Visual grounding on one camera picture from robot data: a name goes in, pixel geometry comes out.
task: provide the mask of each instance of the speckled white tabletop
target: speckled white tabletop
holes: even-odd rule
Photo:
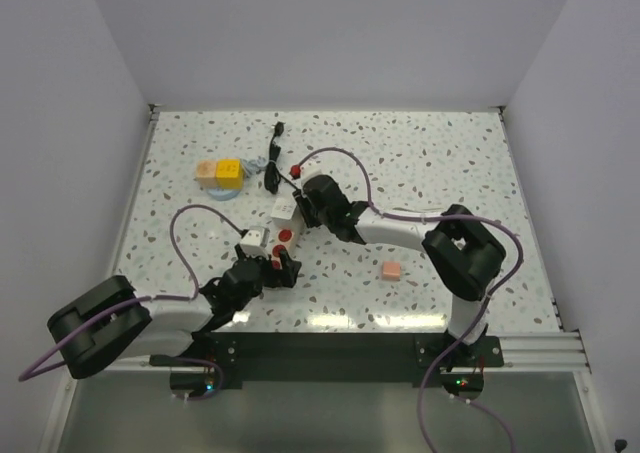
[[[190,203],[219,208],[240,228],[273,228],[269,213],[275,197],[263,188],[262,175],[245,180],[240,195],[227,202],[211,199],[193,176],[202,159],[266,156],[278,120],[285,122],[281,171],[288,171],[312,150],[340,146],[364,162],[382,209],[445,210],[461,203],[476,214],[502,221],[520,236],[525,264],[496,293],[489,331],[559,330],[497,113],[162,112],[117,271],[145,290],[190,294],[192,285],[168,234],[172,215]],[[349,158],[324,153],[319,159],[323,171],[335,178],[349,199],[366,199],[362,174]],[[291,191],[280,185],[279,194]],[[176,232],[201,284],[231,266],[238,236],[211,213],[185,213]],[[506,267],[515,259],[515,248],[502,233],[494,234],[507,249]],[[227,331],[445,329],[451,294],[424,255],[389,246],[346,244],[315,228],[305,232],[294,257],[303,265],[297,286],[265,290],[263,297],[236,315]],[[399,282],[380,279],[385,260],[402,263]]]

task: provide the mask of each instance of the white enclosure wall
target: white enclosure wall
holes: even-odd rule
[[[640,1],[568,0],[507,108],[560,313],[611,434],[640,444]]]
[[[148,102],[505,105],[565,0],[96,0]]]
[[[36,451],[49,316],[99,281],[147,108],[94,0],[0,0],[0,451]]]

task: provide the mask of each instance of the small pink block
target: small pink block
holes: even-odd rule
[[[390,281],[400,280],[402,267],[396,261],[385,261],[382,263],[382,279]]]

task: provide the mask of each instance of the black wire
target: black wire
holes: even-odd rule
[[[284,180],[287,184],[291,185],[294,189],[298,187],[291,182],[287,177],[283,176],[278,170],[278,157],[280,156],[281,148],[275,143],[275,139],[282,136],[284,133],[284,123],[279,121],[273,128],[273,136],[269,142],[269,164],[264,172],[264,187],[272,194],[278,193],[278,186],[280,180]]]

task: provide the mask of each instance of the yellow cube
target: yellow cube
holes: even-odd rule
[[[244,183],[244,171],[240,160],[220,160],[216,167],[218,188],[241,190]]]
[[[216,162],[213,160],[202,160],[196,166],[196,180],[205,189],[216,188]]]

